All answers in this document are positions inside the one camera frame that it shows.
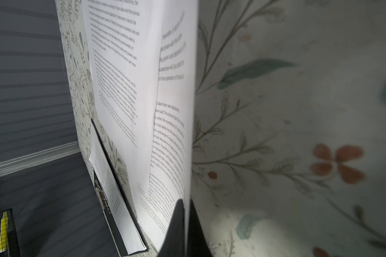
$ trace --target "yellow highlighter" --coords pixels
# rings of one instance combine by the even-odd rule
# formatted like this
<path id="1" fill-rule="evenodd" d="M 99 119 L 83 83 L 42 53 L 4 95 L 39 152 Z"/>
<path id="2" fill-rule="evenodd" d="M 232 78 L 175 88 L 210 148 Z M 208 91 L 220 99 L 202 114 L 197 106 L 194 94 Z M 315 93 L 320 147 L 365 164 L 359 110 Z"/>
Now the yellow highlighter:
<path id="1" fill-rule="evenodd" d="M 7 225 L 9 224 L 6 211 L 3 213 L 0 223 L 0 253 L 4 253 L 7 249 Z"/>

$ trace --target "dark floor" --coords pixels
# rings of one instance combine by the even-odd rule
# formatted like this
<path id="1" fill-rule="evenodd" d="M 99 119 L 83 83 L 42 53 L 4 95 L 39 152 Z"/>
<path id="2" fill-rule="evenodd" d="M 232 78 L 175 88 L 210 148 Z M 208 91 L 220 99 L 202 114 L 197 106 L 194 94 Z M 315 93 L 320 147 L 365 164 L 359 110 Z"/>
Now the dark floor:
<path id="1" fill-rule="evenodd" d="M 80 153 L 0 177 L 21 257 L 118 256 Z"/>

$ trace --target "flower petal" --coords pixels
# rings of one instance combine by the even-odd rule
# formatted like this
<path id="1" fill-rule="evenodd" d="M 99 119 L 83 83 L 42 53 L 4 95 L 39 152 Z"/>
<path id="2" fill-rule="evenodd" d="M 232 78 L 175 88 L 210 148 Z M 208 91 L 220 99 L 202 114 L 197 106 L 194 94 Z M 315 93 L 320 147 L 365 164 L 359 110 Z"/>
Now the flower petal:
<path id="1" fill-rule="evenodd" d="M 207 175 L 211 179 L 216 179 L 217 178 L 217 173 L 216 172 L 209 172 L 209 173 L 207 173 Z"/>
<path id="2" fill-rule="evenodd" d="M 363 149 L 359 146 L 342 146 L 336 151 L 336 161 L 345 162 L 363 156 Z"/>
<path id="3" fill-rule="evenodd" d="M 318 176 L 329 175 L 329 173 L 332 172 L 332 169 L 333 164 L 324 162 L 317 162 L 310 166 L 310 170 Z"/>
<path id="4" fill-rule="evenodd" d="M 314 156 L 318 157 L 319 159 L 330 161 L 332 160 L 332 152 L 330 151 L 330 148 L 320 143 L 313 149 Z"/>
<path id="5" fill-rule="evenodd" d="M 366 178 L 363 172 L 343 164 L 339 164 L 339 172 L 343 181 L 348 184 L 356 184 Z"/>
<path id="6" fill-rule="evenodd" d="M 323 250 L 322 248 L 315 247 L 313 248 L 313 256 L 314 257 L 330 257 L 330 255 Z"/>

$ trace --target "floral pattern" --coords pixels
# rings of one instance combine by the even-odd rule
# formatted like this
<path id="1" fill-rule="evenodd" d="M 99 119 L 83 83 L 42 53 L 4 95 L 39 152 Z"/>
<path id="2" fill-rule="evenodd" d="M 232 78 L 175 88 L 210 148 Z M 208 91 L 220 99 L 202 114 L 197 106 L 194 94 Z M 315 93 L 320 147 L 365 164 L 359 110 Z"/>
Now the floral pattern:
<path id="1" fill-rule="evenodd" d="M 56 0 L 79 145 L 81 0 Z M 191 196 L 215 257 L 386 256 L 386 0 L 200 1 Z M 153 257 L 157 251 L 148 238 Z"/>

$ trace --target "white baseboard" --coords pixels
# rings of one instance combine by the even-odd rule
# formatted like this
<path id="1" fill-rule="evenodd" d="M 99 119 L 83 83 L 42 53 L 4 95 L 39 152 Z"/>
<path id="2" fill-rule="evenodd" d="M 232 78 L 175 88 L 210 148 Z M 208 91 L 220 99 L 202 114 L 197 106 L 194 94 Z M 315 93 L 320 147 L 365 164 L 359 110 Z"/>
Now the white baseboard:
<path id="1" fill-rule="evenodd" d="M 78 141 L 0 162 L 0 177 L 80 152 Z"/>

